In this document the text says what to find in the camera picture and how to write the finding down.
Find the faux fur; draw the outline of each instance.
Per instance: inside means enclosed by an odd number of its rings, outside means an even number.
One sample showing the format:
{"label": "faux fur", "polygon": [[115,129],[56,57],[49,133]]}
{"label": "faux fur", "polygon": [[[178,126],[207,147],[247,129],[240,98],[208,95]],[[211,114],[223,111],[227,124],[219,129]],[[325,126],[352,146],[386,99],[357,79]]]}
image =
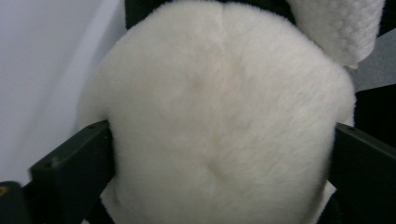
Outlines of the faux fur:
{"label": "faux fur", "polygon": [[288,21],[182,1],[137,24],[103,60],[80,125],[108,119],[116,223],[315,223],[347,73]]}

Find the white wall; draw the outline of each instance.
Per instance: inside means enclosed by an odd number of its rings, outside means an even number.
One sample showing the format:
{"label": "white wall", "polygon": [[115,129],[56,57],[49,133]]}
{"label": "white wall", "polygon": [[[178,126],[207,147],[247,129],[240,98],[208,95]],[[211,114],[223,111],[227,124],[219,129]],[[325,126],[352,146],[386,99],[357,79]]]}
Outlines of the white wall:
{"label": "white wall", "polygon": [[0,0],[0,181],[77,131],[87,76],[125,33],[121,0]]}

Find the quilted white cushion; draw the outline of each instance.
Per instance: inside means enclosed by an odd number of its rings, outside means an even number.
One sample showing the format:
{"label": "quilted white cushion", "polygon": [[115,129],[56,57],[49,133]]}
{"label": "quilted white cushion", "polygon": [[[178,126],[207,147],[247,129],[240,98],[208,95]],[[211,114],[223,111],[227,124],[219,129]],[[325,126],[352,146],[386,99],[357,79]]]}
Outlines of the quilted white cushion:
{"label": "quilted white cushion", "polygon": [[342,65],[374,48],[384,0],[287,0],[297,26]]}

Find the white fluffy cushion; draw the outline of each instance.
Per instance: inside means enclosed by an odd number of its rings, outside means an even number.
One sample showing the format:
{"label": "white fluffy cushion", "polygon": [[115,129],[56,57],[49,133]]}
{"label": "white fluffy cushion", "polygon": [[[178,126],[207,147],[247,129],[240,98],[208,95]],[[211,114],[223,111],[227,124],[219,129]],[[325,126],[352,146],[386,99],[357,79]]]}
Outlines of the white fluffy cushion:
{"label": "white fluffy cushion", "polygon": [[287,0],[298,27],[343,65],[375,46],[384,0]]}
{"label": "white fluffy cushion", "polygon": [[80,124],[108,119],[117,223],[314,223],[347,73],[288,21],[253,7],[176,2],[117,43]]}

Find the white plush fabric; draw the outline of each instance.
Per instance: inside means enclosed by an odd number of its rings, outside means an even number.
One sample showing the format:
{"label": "white plush fabric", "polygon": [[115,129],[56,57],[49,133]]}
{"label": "white plush fabric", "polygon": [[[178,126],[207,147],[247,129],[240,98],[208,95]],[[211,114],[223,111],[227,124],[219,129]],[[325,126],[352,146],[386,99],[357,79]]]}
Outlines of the white plush fabric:
{"label": "white plush fabric", "polygon": [[297,26],[342,65],[375,46],[384,0],[287,0]]}
{"label": "white plush fabric", "polygon": [[347,73],[288,21],[183,1],[137,24],[103,60],[80,125],[108,119],[116,223],[315,223]]}

